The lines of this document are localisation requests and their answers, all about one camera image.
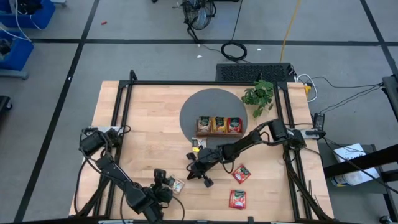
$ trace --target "red snack packet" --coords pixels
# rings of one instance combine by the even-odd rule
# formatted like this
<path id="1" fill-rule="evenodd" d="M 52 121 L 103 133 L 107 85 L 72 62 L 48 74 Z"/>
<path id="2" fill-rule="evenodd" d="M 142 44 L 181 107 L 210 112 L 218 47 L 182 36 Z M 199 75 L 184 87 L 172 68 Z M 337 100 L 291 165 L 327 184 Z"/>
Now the red snack packet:
<path id="1" fill-rule="evenodd" d="M 242 132 L 241 118 L 228 118 L 228 132 L 229 133 L 241 133 Z"/>
<path id="2" fill-rule="evenodd" d="M 229 207 L 237 209 L 246 208 L 246 192 L 243 190 L 232 190 L 229 196 Z"/>
<path id="3" fill-rule="evenodd" d="M 232 176 L 238 181 L 239 184 L 242 184 L 248 177 L 250 177 L 251 173 L 246 169 L 244 165 L 240 165 L 233 173 Z"/>

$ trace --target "cable coil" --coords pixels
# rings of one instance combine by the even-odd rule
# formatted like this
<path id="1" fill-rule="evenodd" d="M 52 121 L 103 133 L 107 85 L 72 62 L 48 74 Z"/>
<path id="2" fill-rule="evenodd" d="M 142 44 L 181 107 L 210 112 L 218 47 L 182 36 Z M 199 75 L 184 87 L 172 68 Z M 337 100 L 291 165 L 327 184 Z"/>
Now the cable coil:
<path id="1" fill-rule="evenodd" d="M 224 48 L 225 48 L 226 46 L 228 46 L 228 45 L 235 45 L 235 46 L 239 47 L 240 49 L 243 50 L 243 55 L 240 56 L 240 57 L 234 57 L 234 56 L 232 56 L 232 55 L 226 54 L 225 51 L 224 51 Z M 236 43 L 236 42 L 228 42 L 228 43 L 226 43 L 226 44 L 223 44 L 223 45 L 221 46 L 221 53 L 224 55 L 224 57 L 226 57 L 228 60 L 231 60 L 231 61 L 233 61 L 233 62 L 238 62 L 238 61 L 240 61 L 240 60 L 244 60 L 244 59 L 246 58 L 246 56 L 248 56 L 248 50 L 247 50 L 247 48 L 246 48 L 243 44 L 239 44 L 239 43 Z"/>

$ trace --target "wooden tray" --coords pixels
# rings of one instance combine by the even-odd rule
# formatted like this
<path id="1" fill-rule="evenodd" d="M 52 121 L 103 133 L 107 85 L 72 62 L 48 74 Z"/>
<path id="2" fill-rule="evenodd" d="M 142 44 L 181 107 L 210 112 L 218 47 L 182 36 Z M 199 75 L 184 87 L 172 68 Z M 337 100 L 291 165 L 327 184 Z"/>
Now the wooden tray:
<path id="1" fill-rule="evenodd" d="M 197 137 L 207 137 L 208 136 L 208 137 L 241 138 L 243 136 L 242 132 L 240 132 L 240 133 L 213 133 L 213 132 L 204 133 L 204 132 L 201 132 L 198 130 L 198 123 L 199 123 L 199 120 L 197 119 L 196 126 L 195 126 Z"/>

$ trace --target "white cable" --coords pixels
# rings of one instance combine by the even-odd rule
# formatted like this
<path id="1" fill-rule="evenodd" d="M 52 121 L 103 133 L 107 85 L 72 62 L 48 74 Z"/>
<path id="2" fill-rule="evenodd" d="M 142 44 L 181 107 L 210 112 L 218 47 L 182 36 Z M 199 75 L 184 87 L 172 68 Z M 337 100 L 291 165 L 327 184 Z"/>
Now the white cable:
<path id="1" fill-rule="evenodd" d="M 31 39 L 30 39 L 28 36 L 26 36 L 26 34 L 24 33 L 24 31 L 22 31 L 21 27 L 19 26 L 19 22 L 18 22 L 18 0 L 15 0 L 15 20 L 17 21 L 18 29 L 19 29 L 20 32 L 26 37 L 26 39 L 24 39 L 24 40 L 28 40 L 28 41 L 31 42 Z"/>
<path id="2" fill-rule="evenodd" d="M 317 91 L 317 88 L 316 88 L 316 86 L 315 86 L 315 84 L 314 84 L 314 82 L 313 82 L 312 78 L 311 78 L 309 75 L 307 75 L 307 74 L 301 74 L 301 75 L 299 75 L 299 76 L 297 77 L 297 80 L 299 80 L 299 79 L 300 79 L 300 77 L 302 77 L 302 76 L 306 76 L 306 77 L 308 77 L 308 78 L 310 79 L 310 81 L 312 82 L 313 89 L 315 90 L 315 97 L 314 97 L 314 98 L 312 98 L 311 100 L 308 100 L 308 102 L 312 102 L 312 101 L 314 101 L 314 100 L 315 100 L 315 99 L 318 97 L 318 91 Z"/>
<path id="3" fill-rule="evenodd" d="M 23 37 L 18 37 L 18 36 L 16 36 L 16 35 L 12 34 L 12 33 L 9 33 L 9 32 L 6 31 L 5 29 L 3 29 L 1 26 L 0 26 L 0 29 L 3 30 L 6 34 L 8 34 L 8 35 L 10 35 L 10 36 L 12 36 L 12 37 L 15 37 L 15 38 L 18 38 L 18 39 L 22 39 L 22 40 L 30 41 L 29 39 L 26 39 L 26 38 L 23 38 Z"/>
<path id="4" fill-rule="evenodd" d="M 30 17 L 30 19 L 31 19 L 31 21 L 32 21 L 32 23 L 33 23 L 33 25 L 35 25 L 36 28 L 37 28 L 38 30 L 42 30 L 42 29 L 41 29 L 38 25 L 36 25 L 36 23 L 33 21 L 32 15 L 30 15 L 29 17 Z"/>

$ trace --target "wheel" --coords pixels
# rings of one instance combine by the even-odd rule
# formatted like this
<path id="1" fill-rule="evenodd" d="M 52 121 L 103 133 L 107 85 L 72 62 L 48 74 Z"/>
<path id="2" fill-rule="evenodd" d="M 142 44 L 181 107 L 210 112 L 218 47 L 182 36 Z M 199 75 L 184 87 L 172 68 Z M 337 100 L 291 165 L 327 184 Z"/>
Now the wheel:
<path id="1" fill-rule="evenodd" d="M 390 216 L 384 215 L 379 219 L 381 224 L 390 224 L 392 223 Z"/>

